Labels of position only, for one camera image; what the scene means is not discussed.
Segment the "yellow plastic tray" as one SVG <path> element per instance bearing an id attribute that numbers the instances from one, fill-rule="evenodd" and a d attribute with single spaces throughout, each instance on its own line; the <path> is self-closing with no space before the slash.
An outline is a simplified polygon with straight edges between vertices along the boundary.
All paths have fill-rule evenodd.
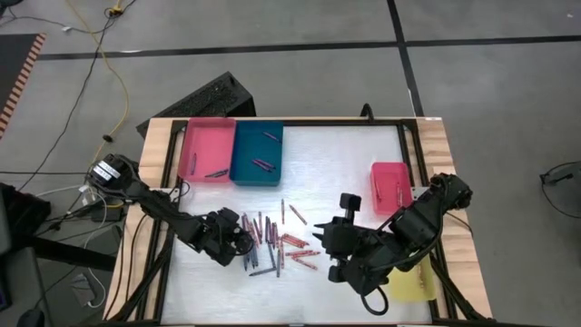
<path id="1" fill-rule="evenodd" d="M 420 265 L 423 272 L 424 288 L 419 288 L 416 266 Z M 436 287 L 429 257 L 425 257 L 419 264 L 408 272 L 395 268 L 389 274 L 389 296 L 399 302 L 428 302 L 435 300 Z"/>

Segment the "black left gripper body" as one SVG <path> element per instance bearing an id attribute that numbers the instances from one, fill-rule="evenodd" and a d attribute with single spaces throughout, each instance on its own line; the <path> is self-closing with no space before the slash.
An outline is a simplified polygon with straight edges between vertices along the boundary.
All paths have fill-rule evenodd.
<path id="1" fill-rule="evenodd" d="M 238 223 L 240 216 L 231 209 L 221 208 L 207 214 L 195 250 L 207 254 L 221 266 L 228 266 L 235 257 L 253 249 L 253 238 Z"/>

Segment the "black fabric chair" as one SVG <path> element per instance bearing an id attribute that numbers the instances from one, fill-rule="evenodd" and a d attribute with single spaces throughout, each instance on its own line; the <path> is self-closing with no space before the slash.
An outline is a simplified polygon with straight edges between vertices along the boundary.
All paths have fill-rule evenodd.
<path id="1" fill-rule="evenodd" d="M 51 213 L 51 204 L 0 183 L 0 255 L 26 247 Z"/>

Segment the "black desk bar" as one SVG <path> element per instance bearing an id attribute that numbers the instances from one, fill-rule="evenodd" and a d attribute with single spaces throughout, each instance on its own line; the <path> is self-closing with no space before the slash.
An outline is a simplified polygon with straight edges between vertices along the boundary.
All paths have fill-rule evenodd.
<path id="1" fill-rule="evenodd" d="M 111 254 L 98 253 L 39 237 L 25 237 L 23 245 L 32 247 L 39 258 L 49 261 L 109 272 L 112 272 L 116 265 L 116 258 Z"/>

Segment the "large pink plastic tray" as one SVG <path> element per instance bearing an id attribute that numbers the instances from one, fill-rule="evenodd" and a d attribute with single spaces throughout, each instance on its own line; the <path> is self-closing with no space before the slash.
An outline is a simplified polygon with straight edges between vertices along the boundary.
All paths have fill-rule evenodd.
<path id="1" fill-rule="evenodd" d="M 231 118 L 191 118 L 187 123 L 178 176 L 190 183 L 228 183 L 236 121 Z M 197 154 L 195 174 L 191 175 L 192 156 Z M 218 178 L 204 175 L 223 169 L 229 173 Z"/>

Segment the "black mat with striped edge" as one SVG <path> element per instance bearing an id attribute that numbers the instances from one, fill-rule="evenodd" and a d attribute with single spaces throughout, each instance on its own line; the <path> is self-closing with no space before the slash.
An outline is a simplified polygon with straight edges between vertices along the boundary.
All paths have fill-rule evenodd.
<path id="1" fill-rule="evenodd" d="M 47 35 L 0 35 L 0 140 L 23 95 Z"/>

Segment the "grey power adapter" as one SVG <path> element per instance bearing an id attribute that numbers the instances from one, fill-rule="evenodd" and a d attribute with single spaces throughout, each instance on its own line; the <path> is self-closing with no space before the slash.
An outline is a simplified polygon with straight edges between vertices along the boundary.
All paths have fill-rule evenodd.
<path id="1" fill-rule="evenodd" d="M 105 289 L 103 284 L 91 273 L 80 272 L 70 281 L 75 299 L 82 307 L 97 309 L 104 303 Z"/>

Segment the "blue plastic tray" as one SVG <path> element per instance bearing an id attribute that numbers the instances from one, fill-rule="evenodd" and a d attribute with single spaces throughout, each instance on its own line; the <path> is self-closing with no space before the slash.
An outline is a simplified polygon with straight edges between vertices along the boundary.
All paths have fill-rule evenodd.
<path id="1" fill-rule="evenodd" d="M 281 144 L 262 134 L 281 139 Z M 238 121 L 232 150 L 230 179 L 239 186 L 277 186 L 281 180 L 283 123 L 281 121 Z M 276 166 L 262 170 L 252 160 L 262 159 Z"/>

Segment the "small pink plastic tray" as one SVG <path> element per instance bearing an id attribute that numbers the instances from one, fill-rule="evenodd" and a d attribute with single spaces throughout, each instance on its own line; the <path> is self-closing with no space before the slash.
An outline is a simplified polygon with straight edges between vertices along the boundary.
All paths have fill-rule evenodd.
<path id="1" fill-rule="evenodd" d="M 374 186 L 377 180 L 381 192 L 381 202 L 378 202 Z M 370 168 L 370 186 L 373 211 L 378 215 L 392 215 L 400 207 L 397 203 L 397 185 L 401 185 L 403 204 L 408 207 L 413 201 L 409 170 L 404 163 L 375 162 Z"/>

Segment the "black computer mouse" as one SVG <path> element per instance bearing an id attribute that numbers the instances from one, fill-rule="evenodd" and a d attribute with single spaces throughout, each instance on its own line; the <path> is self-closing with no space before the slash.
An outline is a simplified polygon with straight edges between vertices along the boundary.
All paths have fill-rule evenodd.
<path id="1" fill-rule="evenodd" d="M 44 312 L 40 309 L 31 309 L 20 316 L 16 327 L 44 327 L 44 324 Z"/>

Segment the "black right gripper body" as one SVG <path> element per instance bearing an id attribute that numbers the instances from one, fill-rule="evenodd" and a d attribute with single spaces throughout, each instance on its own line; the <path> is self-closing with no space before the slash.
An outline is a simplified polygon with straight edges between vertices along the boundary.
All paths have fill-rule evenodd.
<path id="1" fill-rule="evenodd" d="M 354 224 L 355 212 L 360 209 L 361 197 L 351 193 L 340 195 L 343 216 L 333 216 L 325 227 L 326 254 L 337 263 L 329 269 L 331 282 L 364 282 L 363 270 L 349 257 L 356 252 L 361 231 Z"/>

